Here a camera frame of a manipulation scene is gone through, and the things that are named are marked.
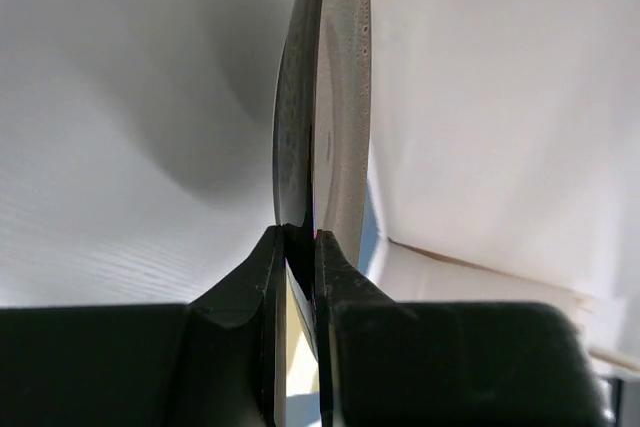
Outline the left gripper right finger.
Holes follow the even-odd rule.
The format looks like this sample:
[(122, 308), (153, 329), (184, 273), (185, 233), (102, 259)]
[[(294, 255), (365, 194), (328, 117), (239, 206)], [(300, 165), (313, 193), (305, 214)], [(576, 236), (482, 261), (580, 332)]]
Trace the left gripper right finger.
[(568, 318), (533, 302), (389, 298), (319, 232), (315, 341), (326, 426), (603, 426)]

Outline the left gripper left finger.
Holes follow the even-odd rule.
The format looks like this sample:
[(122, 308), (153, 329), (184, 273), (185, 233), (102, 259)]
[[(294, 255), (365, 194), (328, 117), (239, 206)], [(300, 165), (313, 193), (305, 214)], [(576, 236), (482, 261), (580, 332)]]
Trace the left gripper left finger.
[(5, 308), (5, 426), (282, 426), (284, 241), (188, 304)]

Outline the dark brown ceramic plate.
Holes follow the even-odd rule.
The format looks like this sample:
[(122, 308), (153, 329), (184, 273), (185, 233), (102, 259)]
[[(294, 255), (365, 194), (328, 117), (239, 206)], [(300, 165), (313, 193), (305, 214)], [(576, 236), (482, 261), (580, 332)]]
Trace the dark brown ceramic plate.
[(314, 243), (332, 233), (359, 262), (371, 111), (371, 0), (295, 0), (277, 80), (276, 221), (297, 311), (317, 347)]

